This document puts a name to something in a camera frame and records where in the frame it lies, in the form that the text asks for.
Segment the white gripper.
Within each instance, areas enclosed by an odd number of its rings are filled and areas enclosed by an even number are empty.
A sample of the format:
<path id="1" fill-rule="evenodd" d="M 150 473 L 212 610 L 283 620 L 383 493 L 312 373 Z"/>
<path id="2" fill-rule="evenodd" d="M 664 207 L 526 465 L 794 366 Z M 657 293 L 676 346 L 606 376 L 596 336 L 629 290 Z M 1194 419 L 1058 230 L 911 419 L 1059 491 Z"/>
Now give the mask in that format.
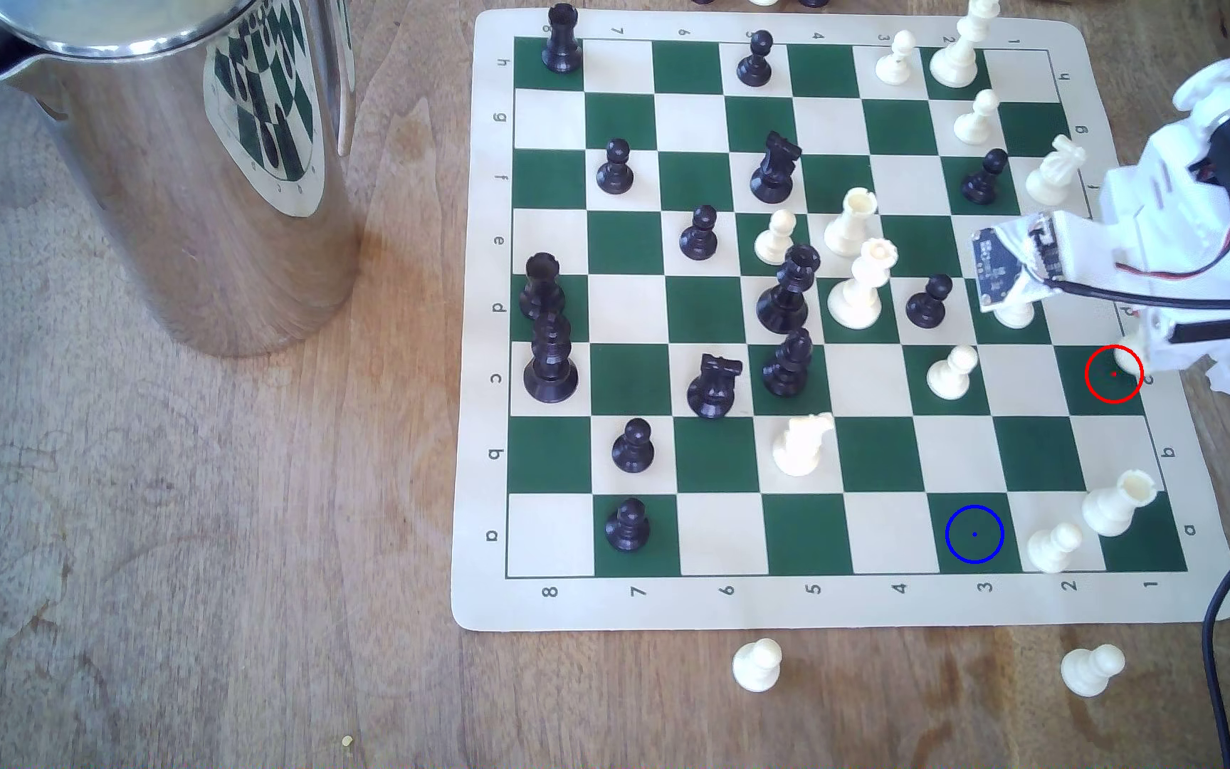
<path id="1" fill-rule="evenodd" d="M 1156 130 L 1105 180 L 1105 221 L 1125 242 L 1118 278 L 1138 311 L 1141 372 L 1230 356 L 1230 130 Z"/>

